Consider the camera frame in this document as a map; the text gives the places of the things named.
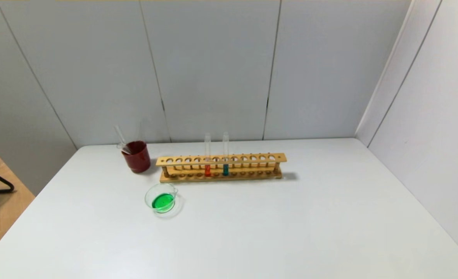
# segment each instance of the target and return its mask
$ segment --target wall panel seam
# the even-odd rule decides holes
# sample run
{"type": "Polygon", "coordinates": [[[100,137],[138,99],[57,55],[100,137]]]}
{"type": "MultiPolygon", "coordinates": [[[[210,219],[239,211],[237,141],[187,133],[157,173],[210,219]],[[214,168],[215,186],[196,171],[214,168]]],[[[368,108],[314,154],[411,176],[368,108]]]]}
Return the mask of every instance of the wall panel seam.
{"type": "Polygon", "coordinates": [[[280,9],[282,8],[282,0],[279,1],[279,12],[277,13],[277,27],[275,29],[275,41],[273,42],[273,55],[272,55],[272,65],[270,68],[270,79],[268,80],[268,94],[266,96],[266,108],[265,108],[265,119],[263,122],[263,134],[261,135],[261,140],[265,140],[265,127],[266,127],[266,116],[268,115],[268,102],[270,101],[270,89],[272,86],[272,74],[273,74],[273,64],[275,62],[275,49],[277,48],[277,36],[279,33],[279,22],[280,22],[280,9]]]}
{"type": "Polygon", "coordinates": [[[155,59],[153,58],[153,50],[151,49],[151,43],[149,43],[148,28],[146,27],[146,19],[145,19],[145,16],[144,16],[144,12],[142,10],[141,0],[137,1],[137,3],[139,4],[139,8],[140,8],[140,11],[141,11],[142,23],[144,25],[144,32],[146,33],[146,41],[148,43],[148,48],[149,48],[149,55],[151,56],[151,63],[153,63],[153,70],[155,71],[156,85],[158,86],[158,94],[160,95],[160,102],[161,102],[162,109],[163,109],[163,117],[165,117],[165,125],[167,127],[168,138],[169,138],[170,142],[172,142],[172,136],[170,135],[170,130],[168,129],[167,112],[165,111],[165,104],[164,104],[163,98],[162,98],[162,91],[160,89],[160,82],[158,81],[158,73],[156,71],[155,59]]]}
{"type": "Polygon", "coordinates": [[[53,106],[53,104],[51,103],[50,99],[48,98],[48,95],[46,94],[46,92],[44,91],[44,88],[43,86],[41,85],[41,83],[39,82],[39,79],[38,77],[36,76],[36,73],[34,72],[34,70],[32,69],[32,66],[31,64],[29,63],[29,60],[27,59],[27,57],[25,56],[25,53],[22,51],[22,47],[20,46],[18,40],[17,40],[17,37],[15,36],[15,34],[13,33],[13,30],[11,29],[10,27],[10,24],[9,24],[9,21],[7,20],[7,17],[5,16],[5,14],[3,13],[3,10],[2,10],[2,7],[0,6],[0,13],[2,14],[2,17],[3,17],[3,20],[5,21],[5,24],[7,25],[8,29],[10,30],[10,34],[12,35],[12,38],[14,39],[20,53],[22,54],[22,57],[24,58],[25,60],[25,63],[27,64],[27,67],[29,67],[31,73],[32,73],[32,76],[34,77],[34,79],[36,80],[36,83],[38,84],[39,88],[41,89],[41,91],[43,92],[43,95],[44,97],[46,98],[46,100],[48,101],[48,103],[50,104],[50,107],[51,109],[53,110],[53,113],[55,113],[55,116],[57,116],[57,119],[58,121],[60,122],[60,124],[62,125],[65,133],[67,134],[67,136],[69,137],[69,139],[71,140],[74,148],[77,150],[77,145],[75,145],[71,135],[69,134],[69,131],[67,131],[65,125],[63,124],[62,122],[62,119],[60,119],[60,116],[58,115],[57,113],[57,110],[55,110],[55,107],[53,106]]]}
{"type": "Polygon", "coordinates": [[[390,110],[391,107],[392,107],[392,104],[393,104],[394,101],[396,100],[396,97],[398,96],[399,91],[401,90],[401,87],[403,87],[404,81],[406,81],[406,77],[408,77],[408,74],[410,73],[411,67],[413,67],[413,64],[415,63],[415,60],[417,60],[418,53],[420,53],[420,50],[422,49],[423,43],[425,42],[425,39],[427,38],[427,34],[429,34],[429,31],[430,31],[430,29],[431,29],[431,27],[432,27],[432,24],[434,23],[434,19],[436,18],[437,12],[439,11],[439,7],[441,7],[441,3],[442,3],[442,0],[439,1],[439,4],[437,5],[436,11],[435,11],[435,13],[434,13],[434,16],[432,17],[432,19],[431,19],[431,21],[430,21],[429,28],[428,28],[427,31],[425,32],[425,35],[424,35],[424,37],[423,37],[423,39],[422,39],[422,42],[420,43],[420,46],[418,47],[417,53],[415,54],[415,57],[413,57],[413,60],[412,60],[412,62],[411,62],[411,64],[410,64],[410,67],[408,68],[408,71],[406,71],[406,74],[405,74],[404,77],[403,77],[403,81],[402,81],[401,84],[399,85],[398,90],[396,91],[396,94],[394,95],[394,98],[392,98],[391,103],[389,104],[387,110],[385,111],[385,114],[384,114],[384,116],[382,117],[382,120],[381,120],[379,126],[378,126],[377,129],[375,130],[374,135],[373,135],[372,138],[370,139],[370,141],[369,141],[369,143],[368,143],[368,145],[367,145],[367,148],[370,147],[372,141],[374,140],[375,136],[377,135],[377,132],[379,132],[379,129],[380,129],[380,127],[382,126],[382,123],[384,122],[385,117],[388,115],[389,110],[390,110]]]}

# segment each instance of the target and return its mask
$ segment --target white wall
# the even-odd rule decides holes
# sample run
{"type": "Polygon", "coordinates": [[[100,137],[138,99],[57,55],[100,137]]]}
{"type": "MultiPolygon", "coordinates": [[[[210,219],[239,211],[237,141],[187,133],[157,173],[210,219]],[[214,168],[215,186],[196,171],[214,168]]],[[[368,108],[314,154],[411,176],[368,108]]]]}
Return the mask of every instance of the white wall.
{"type": "Polygon", "coordinates": [[[279,1],[142,6],[172,140],[261,140],[279,1]]]}
{"type": "Polygon", "coordinates": [[[444,0],[370,150],[458,243],[458,0],[444,0]]]}
{"type": "Polygon", "coordinates": [[[0,1],[43,90],[78,147],[169,141],[139,2],[0,1]]]}
{"type": "Polygon", "coordinates": [[[441,0],[413,0],[376,90],[356,131],[356,137],[370,145],[390,104],[398,93],[417,55],[441,0]]]}
{"type": "MultiPolygon", "coordinates": [[[[116,143],[114,124],[129,139],[145,131],[149,142],[202,140],[204,132],[218,140],[225,131],[234,140],[352,136],[408,3],[0,1],[14,36],[4,23],[0,106],[16,106],[0,110],[0,143],[19,148],[0,154],[32,184],[35,168],[11,162],[25,162],[36,146],[67,146],[59,119],[77,148],[116,143]],[[310,80],[317,90],[305,92],[310,80]],[[11,144],[15,132],[24,141],[11,144]]],[[[47,168],[38,189],[68,150],[58,149],[54,165],[34,159],[47,168]]]]}
{"type": "Polygon", "coordinates": [[[265,139],[354,136],[409,5],[283,1],[265,139]]]}
{"type": "Polygon", "coordinates": [[[0,13],[0,157],[37,195],[75,151],[0,13]]]}

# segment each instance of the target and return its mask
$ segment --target teal liquid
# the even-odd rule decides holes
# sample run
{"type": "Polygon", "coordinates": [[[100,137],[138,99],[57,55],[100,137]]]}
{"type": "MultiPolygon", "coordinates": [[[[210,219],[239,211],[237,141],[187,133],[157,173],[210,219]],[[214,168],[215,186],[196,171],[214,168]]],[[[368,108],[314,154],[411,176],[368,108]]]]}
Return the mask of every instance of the teal liquid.
{"type": "Polygon", "coordinates": [[[224,164],[224,172],[222,173],[223,176],[229,175],[229,164],[224,164]]]}
{"type": "Polygon", "coordinates": [[[155,198],[153,203],[151,203],[151,207],[160,213],[165,213],[172,209],[175,204],[173,201],[174,196],[171,194],[163,193],[155,198]]]}

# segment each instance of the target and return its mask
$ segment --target blue-green liquid in test tube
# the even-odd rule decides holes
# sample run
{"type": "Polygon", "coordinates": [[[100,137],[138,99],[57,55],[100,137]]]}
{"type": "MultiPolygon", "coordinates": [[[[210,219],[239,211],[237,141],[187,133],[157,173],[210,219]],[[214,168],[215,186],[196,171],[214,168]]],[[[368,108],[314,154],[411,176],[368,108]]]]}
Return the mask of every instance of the blue-green liquid in test tube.
{"type": "MultiPolygon", "coordinates": [[[[224,144],[224,162],[229,161],[229,133],[224,132],[224,136],[222,138],[222,142],[224,144]]],[[[229,175],[229,164],[224,164],[224,171],[222,173],[223,176],[229,175]]]]}

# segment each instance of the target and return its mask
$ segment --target test tube rack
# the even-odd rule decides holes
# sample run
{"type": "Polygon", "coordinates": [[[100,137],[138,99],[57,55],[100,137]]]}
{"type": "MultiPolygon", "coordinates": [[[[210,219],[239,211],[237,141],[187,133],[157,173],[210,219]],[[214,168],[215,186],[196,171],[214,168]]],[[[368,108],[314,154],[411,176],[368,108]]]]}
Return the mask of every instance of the test tube rack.
{"type": "Polygon", "coordinates": [[[162,168],[160,182],[202,182],[225,180],[280,179],[280,163],[287,162],[284,153],[231,154],[228,161],[223,155],[159,157],[156,166],[162,168]],[[229,164],[229,175],[223,175],[223,165],[229,164]],[[205,165],[211,166],[211,175],[205,176],[205,165]]]}

